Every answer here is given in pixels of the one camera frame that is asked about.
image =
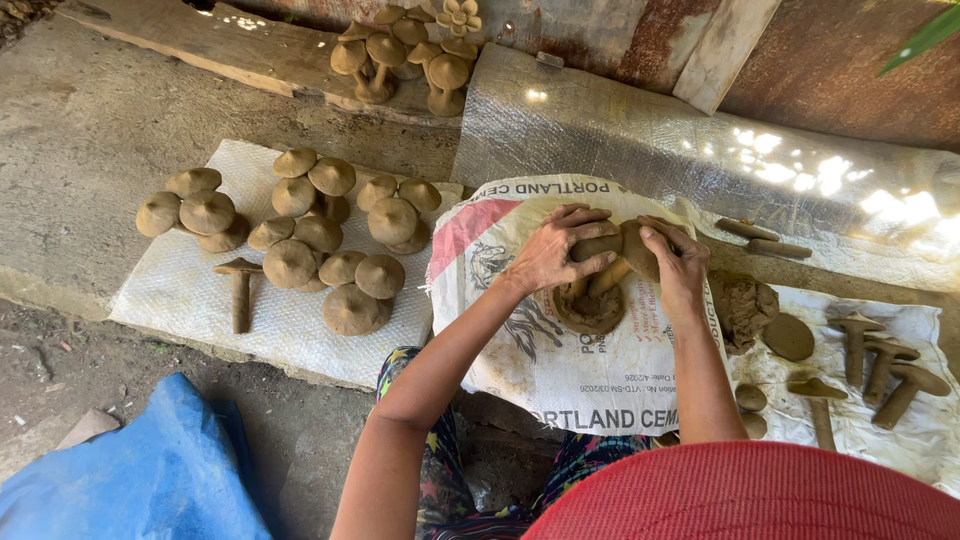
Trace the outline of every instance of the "green leaf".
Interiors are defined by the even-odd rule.
[[[956,5],[946,10],[937,18],[930,21],[915,36],[911,37],[906,45],[903,45],[897,54],[891,58],[883,69],[876,75],[879,77],[887,71],[921,54],[926,49],[936,45],[951,34],[960,30],[960,5]]]

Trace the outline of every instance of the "portland cement bag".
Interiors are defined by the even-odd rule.
[[[569,203],[610,209],[615,224],[652,214],[693,232],[686,218],[609,180],[563,174],[484,184],[437,222],[427,267],[434,332],[487,290],[543,218]],[[626,314],[607,335],[565,327],[546,301],[547,291],[527,297],[473,362],[463,387],[499,396],[566,430],[601,435],[675,430],[673,332],[660,307],[660,286],[637,274],[620,286]],[[726,363],[709,289],[705,297],[710,330]]]

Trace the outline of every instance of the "red hat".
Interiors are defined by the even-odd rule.
[[[735,441],[641,452],[584,479],[523,535],[549,538],[960,538],[960,501],[873,463]]]

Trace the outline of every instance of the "woman's left hand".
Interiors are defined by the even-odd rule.
[[[530,233],[498,279],[527,296],[603,270],[616,260],[615,252],[601,253],[582,262],[573,262],[569,253],[580,240],[618,233],[620,228],[613,223],[598,223],[611,215],[609,210],[591,209],[583,203],[557,207]]]

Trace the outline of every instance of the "wooden board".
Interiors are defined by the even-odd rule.
[[[673,95],[714,114],[780,0],[723,0],[686,63]]]
[[[288,97],[324,96],[331,107],[385,120],[459,128],[461,117],[427,110],[426,81],[401,81],[386,103],[353,98],[356,82],[330,67],[337,35],[216,4],[198,12],[180,0],[67,0],[57,13],[103,34],[177,57],[246,85]]]

